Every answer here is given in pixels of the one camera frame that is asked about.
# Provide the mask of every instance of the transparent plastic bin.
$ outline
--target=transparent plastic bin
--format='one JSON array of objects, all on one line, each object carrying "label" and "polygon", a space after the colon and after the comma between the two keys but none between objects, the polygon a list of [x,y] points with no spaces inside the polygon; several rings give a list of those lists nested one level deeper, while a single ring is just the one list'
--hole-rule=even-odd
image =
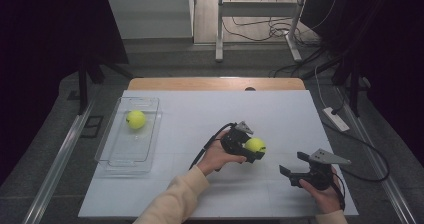
[{"label": "transparent plastic bin", "polygon": [[[132,129],[127,114],[140,110],[146,123]],[[152,167],[162,112],[158,98],[121,97],[106,128],[95,159],[110,174],[138,174]]]}]

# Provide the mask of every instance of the person's arm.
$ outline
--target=person's arm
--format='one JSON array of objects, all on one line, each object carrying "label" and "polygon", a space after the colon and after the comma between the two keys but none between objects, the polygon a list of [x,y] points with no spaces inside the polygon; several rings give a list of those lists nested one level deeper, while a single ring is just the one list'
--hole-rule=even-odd
[{"label": "person's arm", "polygon": [[208,186],[205,175],[193,166],[186,175],[175,177],[134,223],[182,223],[193,213],[197,197]]},{"label": "person's arm", "polygon": [[228,162],[245,162],[246,157],[230,155],[219,141],[208,148],[202,160],[184,176],[175,177],[167,190],[157,196],[134,224],[182,223],[193,213],[198,196],[209,186],[206,176]]},{"label": "person's arm", "polygon": [[[300,185],[311,194],[323,214],[316,215],[315,219],[319,224],[347,224],[343,210],[340,208],[339,198],[336,191],[329,187],[327,190],[320,191],[315,189],[305,180],[299,181]],[[334,183],[340,188],[339,180],[334,176]]]}]

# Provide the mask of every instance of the black curtain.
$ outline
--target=black curtain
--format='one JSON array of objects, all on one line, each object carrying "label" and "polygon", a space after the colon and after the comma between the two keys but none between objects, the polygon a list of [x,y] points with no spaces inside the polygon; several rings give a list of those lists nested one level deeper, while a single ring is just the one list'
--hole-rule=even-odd
[{"label": "black curtain", "polygon": [[424,166],[424,0],[385,0],[361,45],[369,99]]},{"label": "black curtain", "polygon": [[108,0],[0,0],[0,183],[82,60],[128,63]]}]

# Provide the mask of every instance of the yellow tennis ball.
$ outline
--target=yellow tennis ball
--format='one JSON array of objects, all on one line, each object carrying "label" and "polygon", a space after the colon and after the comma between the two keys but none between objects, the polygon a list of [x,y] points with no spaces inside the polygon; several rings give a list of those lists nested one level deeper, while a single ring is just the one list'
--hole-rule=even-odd
[{"label": "yellow tennis ball", "polygon": [[257,137],[250,138],[244,145],[244,148],[255,153],[256,152],[265,153],[266,151],[265,142],[263,142],[261,139]]},{"label": "yellow tennis ball", "polygon": [[146,116],[142,111],[133,110],[128,112],[126,121],[130,128],[138,129],[146,124]]}]

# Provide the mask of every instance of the white tabletop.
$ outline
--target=white tabletop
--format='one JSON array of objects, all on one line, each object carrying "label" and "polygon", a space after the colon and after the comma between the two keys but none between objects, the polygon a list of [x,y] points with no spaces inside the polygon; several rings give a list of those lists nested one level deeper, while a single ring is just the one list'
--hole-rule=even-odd
[{"label": "white tabletop", "polygon": [[[149,173],[110,177],[98,166],[79,217],[136,218],[170,180],[187,172],[209,138],[223,125],[245,121],[265,141],[262,160],[231,163],[208,176],[192,218],[314,216],[318,209],[303,189],[292,187],[279,165],[308,172],[298,151],[333,152],[309,91],[125,91],[123,97],[157,97],[162,120]],[[341,178],[341,171],[335,166]],[[345,215],[358,215],[346,186]]]}]

